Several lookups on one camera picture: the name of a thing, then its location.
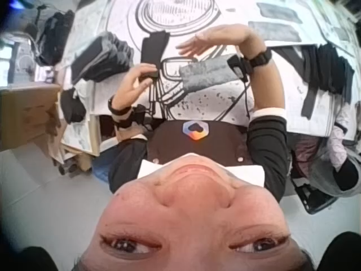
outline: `hand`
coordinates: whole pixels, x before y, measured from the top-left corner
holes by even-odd
[[[196,34],[176,48],[180,49],[180,55],[201,55],[215,45],[241,45],[253,34],[246,25],[219,25]]]
[[[156,71],[157,68],[153,64],[141,63],[132,67],[123,78],[123,81],[113,98],[112,108],[123,110],[124,108],[130,107],[139,98],[141,93],[153,83],[153,79],[147,78],[137,87],[134,87],[134,83],[138,77]]]

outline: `table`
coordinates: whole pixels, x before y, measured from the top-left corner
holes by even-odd
[[[267,45],[303,45],[312,43],[319,45],[326,43],[325,37],[327,40],[332,41],[337,45],[338,53],[348,59],[355,70],[352,101],[354,104],[360,100],[360,49],[354,45],[354,40],[345,42],[336,36],[334,28],[342,27],[351,35],[352,26],[346,22],[342,14],[340,15],[333,6],[330,6],[328,1],[321,1],[324,4],[321,5],[321,10],[320,1],[253,0],[247,1],[247,10],[239,6],[240,1],[238,3],[231,0],[96,0],[94,3],[77,11],[76,21],[69,35],[70,45],[69,47],[67,45],[65,49],[62,67],[68,66],[72,59],[81,52],[81,48],[74,49],[74,43],[76,43],[75,40],[78,38],[79,32],[87,24],[91,23],[91,26],[87,28],[87,31],[81,33],[83,41],[80,47],[90,43],[97,33],[108,30],[115,33],[120,40],[127,41],[135,49],[134,64],[140,61],[142,39],[147,37],[149,32],[162,30],[164,25],[167,25],[166,30],[171,33],[171,37],[162,59],[160,83],[152,86],[150,91],[143,94],[136,103],[145,105],[148,108],[148,113],[152,114],[153,117],[183,120],[220,120],[248,126],[245,103],[247,102],[248,108],[253,108],[253,96],[250,88],[245,91],[240,81],[234,81],[185,95],[182,92],[182,82],[178,74],[178,69],[182,65],[202,61],[220,54],[232,54],[236,52],[235,48],[233,46],[218,46],[205,52],[204,55],[197,59],[185,59],[177,55],[175,46],[206,27],[239,22],[247,24],[251,20],[265,20],[265,18],[259,18],[259,14],[254,11],[255,7],[259,6],[259,3],[270,4],[277,2],[279,5],[283,5],[284,8],[297,5],[294,8],[294,10],[297,10],[297,19],[303,21],[307,29],[313,29],[313,32],[309,33],[309,31],[304,30],[303,24],[300,26],[299,23],[292,22],[289,25],[297,30],[300,41],[266,41]],[[240,16],[240,13],[237,13],[239,10],[246,10],[243,11],[246,14],[243,13],[243,16]],[[288,131],[320,137],[328,136],[339,108],[335,96],[319,90],[312,118],[308,120],[302,117],[301,108],[308,86],[303,83],[294,68],[276,53],[274,53],[274,61],[280,71],[285,89]],[[92,145],[91,137],[86,135],[89,126],[91,126],[90,123],[93,122],[93,126],[96,126],[98,125],[96,123],[98,115],[110,115],[107,100],[116,92],[123,76],[115,75],[97,84],[90,81],[78,83],[76,88],[80,89],[81,99],[86,105],[86,120],[88,123],[83,125],[82,128],[78,128],[82,131],[78,135],[74,133],[71,135],[71,132],[69,132],[69,137],[85,137],[86,141]],[[354,118],[350,122],[345,138],[353,140],[355,132],[356,119]],[[96,151],[87,150],[87,152],[98,155],[101,151],[115,145],[116,141],[111,139],[103,146],[100,142],[96,144],[100,144]]]

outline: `hair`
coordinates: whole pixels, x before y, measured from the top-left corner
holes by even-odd
[[[302,251],[304,254],[304,260],[300,263],[300,265],[292,270],[289,271],[315,271],[315,267],[313,264],[313,261],[311,259],[311,256],[306,252]],[[90,271],[88,267],[82,262],[81,258],[78,258],[75,262],[75,265],[72,269],[72,271]]]

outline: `gray floor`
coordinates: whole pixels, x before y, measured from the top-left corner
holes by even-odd
[[[2,226],[16,248],[42,246],[59,270],[70,270],[88,245],[111,193],[93,176],[60,176],[35,145],[0,156]],[[360,232],[360,197],[308,215],[296,196],[281,201],[296,241],[317,264],[339,233]]]

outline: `nose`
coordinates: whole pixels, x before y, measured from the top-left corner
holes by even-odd
[[[165,183],[157,192],[160,202],[168,207],[202,214],[228,208],[232,195],[223,185],[204,174],[191,174]]]

